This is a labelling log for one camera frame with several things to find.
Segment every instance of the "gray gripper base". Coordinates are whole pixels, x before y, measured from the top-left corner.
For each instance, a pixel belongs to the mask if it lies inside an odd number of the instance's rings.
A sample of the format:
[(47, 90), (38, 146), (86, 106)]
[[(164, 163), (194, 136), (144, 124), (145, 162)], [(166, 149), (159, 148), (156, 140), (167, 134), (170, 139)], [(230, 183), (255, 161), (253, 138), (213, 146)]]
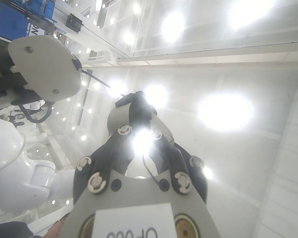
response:
[[(117, 192), (111, 189), (111, 183), (114, 179), (120, 179), (122, 182), (121, 189)], [(78, 238), (84, 221), (96, 210), (171, 203), (174, 216), (184, 213), (195, 221), (200, 232), (200, 238), (221, 238), (195, 188), (192, 188), (188, 195), (177, 194), (172, 188), (169, 170), (156, 176), (156, 179), (158, 181), (167, 179), (170, 189), (163, 192), (151, 178), (132, 179), (112, 170), (108, 188), (103, 194), (94, 195), (88, 189), (84, 190), (58, 237)]]

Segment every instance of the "black sleeve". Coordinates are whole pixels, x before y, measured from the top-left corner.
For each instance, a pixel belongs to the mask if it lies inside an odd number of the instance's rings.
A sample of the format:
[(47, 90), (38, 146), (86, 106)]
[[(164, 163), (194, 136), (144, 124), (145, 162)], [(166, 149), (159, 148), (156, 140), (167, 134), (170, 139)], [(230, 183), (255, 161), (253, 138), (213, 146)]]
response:
[(0, 223), (0, 238), (29, 238), (31, 236), (33, 236), (33, 233), (25, 222)]

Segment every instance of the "black electrical box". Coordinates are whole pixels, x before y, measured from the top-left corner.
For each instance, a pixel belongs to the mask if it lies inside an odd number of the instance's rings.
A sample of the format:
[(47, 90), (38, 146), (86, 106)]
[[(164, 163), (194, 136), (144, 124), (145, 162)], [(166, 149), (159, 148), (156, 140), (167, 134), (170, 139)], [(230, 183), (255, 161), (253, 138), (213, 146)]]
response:
[(72, 29), (74, 32), (78, 33), (81, 30), (82, 21), (73, 14), (70, 14), (67, 17), (66, 26)]

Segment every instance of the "metal fastener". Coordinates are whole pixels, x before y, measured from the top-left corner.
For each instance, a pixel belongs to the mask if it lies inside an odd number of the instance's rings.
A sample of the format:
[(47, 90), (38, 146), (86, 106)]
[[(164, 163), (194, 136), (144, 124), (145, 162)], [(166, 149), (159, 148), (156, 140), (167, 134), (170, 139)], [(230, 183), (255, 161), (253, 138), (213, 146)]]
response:
[(85, 156), (80, 159), (77, 163), (76, 169), (82, 171), (87, 164), (91, 164), (91, 158), (89, 156)]
[(131, 127), (129, 125), (124, 125), (121, 128), (119, 128), (117, 131), (120, 135), (127, 135), (130, 133)]
[(100, 172), (97, 172), (94, 173), (88, 180), (87, 188), (91, 193), (97, 194), (104, 189), (105, 185), (106, 181), (100, 176)]
[(183, 194), (190, 192), (192, 188), (191, 178), (184, 172), (177, 172), (174, 175), (178, 179), (178, 184), (180, 185), (179, 191)]

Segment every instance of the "white label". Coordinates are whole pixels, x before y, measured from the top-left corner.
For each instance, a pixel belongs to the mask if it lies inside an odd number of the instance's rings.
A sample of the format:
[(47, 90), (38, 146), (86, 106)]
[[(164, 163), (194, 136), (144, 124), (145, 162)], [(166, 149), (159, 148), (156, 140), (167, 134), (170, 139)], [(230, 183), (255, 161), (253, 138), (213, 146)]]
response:
[(28, 36), (33, 36), (33, 35), (44, 35), (45, 31), (35, 25), (28, 24)]
[(177, 238), (171, 204), (98, 210), (92, 238)]

